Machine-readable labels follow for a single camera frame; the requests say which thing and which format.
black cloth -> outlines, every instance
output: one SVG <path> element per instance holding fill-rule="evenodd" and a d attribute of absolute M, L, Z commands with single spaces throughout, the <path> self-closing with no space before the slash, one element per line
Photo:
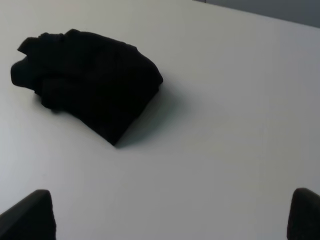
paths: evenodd
<path fill-rule="evenodd" d="M 12 83 L 34 90 L 41 103 L 66 111 L 115 145 L 158 92 L 163 78 L 136 47 L 75 29 L 27 38 L 26 57 Z"/>

gray wall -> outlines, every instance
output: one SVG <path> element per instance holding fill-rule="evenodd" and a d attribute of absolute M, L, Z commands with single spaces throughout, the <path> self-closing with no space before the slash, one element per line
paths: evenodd
<path fill-rule="evenodd" d="M 319 0 L 199 0 L 320 28 Z"/>

white tabletop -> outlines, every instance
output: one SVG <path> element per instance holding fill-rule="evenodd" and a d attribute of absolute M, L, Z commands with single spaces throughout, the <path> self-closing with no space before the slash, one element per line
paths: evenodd
<path fill-rule="evenodd" d="M 26 37 L 72 28 L 164 77 L 119 149 L 11 83 Z M 58 240 L 284 240 L 293 191 L 320 193 L 320 29 L 191 0 L 1 0 L 0 30 L 0 212 L 48 189 Z"/>

folded black garment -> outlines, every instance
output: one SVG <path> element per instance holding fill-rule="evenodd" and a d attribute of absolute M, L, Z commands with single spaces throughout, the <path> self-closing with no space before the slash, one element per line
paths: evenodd
<path fill-rule="evenodd" d="M 158 92 L 163 78 L 136 47 L 75 29 L 27 38 L 26 57 L 12 83 L 34 90 L 41 103 L 66 111 L 115 145 Z"/>

white table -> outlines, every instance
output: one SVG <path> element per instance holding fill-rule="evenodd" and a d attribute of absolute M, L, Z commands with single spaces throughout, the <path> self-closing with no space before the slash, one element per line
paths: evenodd
<path fill-rule="evenodd" d="M 75 28 L 152 59 L 160 94 L 116 149 L 10 67 Z M 58 240 L 286 239 L 320 193 L 320 29 L 191 0 L 1 0 L 0 212 L 51 191 Z"/>

